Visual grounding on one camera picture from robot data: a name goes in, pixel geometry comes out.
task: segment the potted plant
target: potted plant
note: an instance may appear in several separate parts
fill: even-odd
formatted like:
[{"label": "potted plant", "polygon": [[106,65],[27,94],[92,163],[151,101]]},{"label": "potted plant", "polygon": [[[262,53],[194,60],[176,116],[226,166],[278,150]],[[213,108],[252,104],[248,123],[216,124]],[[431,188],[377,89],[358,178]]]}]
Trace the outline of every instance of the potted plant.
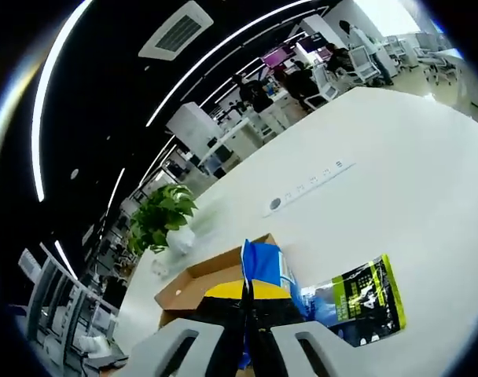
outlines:
[{"label": "potted plant", "polygon": [[193,242],[195,236],[185,216],[193,216],[195,209],[193,194],[184,185],[169,184],[158,188],[131,218],[131,234],[127,243],[129,250],[141,256],[146,249],[154,253],[161,252],[167,246],[181,249],[181,244],[178,244],[179,233],[186,239],[190,235]]}]

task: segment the floor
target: floor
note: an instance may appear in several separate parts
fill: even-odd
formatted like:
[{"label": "floor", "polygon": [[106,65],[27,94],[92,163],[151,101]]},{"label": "floor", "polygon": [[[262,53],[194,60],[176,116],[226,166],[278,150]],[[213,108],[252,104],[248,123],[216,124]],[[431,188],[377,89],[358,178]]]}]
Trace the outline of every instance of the floor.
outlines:
[{"label": "floor", "polygon": [[393,78],[393,82],[394,86],[386,88],[415,94],[426,98],[427,101],[438,101],[459,110],[478,122],[477,106],[471,104],[464,94],[458,103],[458,82],[453,77],[450,78],[450,83],[441,79],[439,85],[436,85],[433,79],[429,82],[426,80],[422,66],[419,66],[413,68],[412,71],[404,70]]}]

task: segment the white flower pot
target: white flower pot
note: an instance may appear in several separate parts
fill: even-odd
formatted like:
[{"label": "white flower pot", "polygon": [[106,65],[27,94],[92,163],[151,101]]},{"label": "white flower pot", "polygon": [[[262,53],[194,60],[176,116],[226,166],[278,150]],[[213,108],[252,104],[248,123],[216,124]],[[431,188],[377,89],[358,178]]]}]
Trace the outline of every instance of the white flower pot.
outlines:
[{"label": "white flower pot", "polygon": [[167,232],[166,240],[169,250],[183,256],[191,252],[195,242],[195,233],[188,225],[184,225],[178,230]]}]

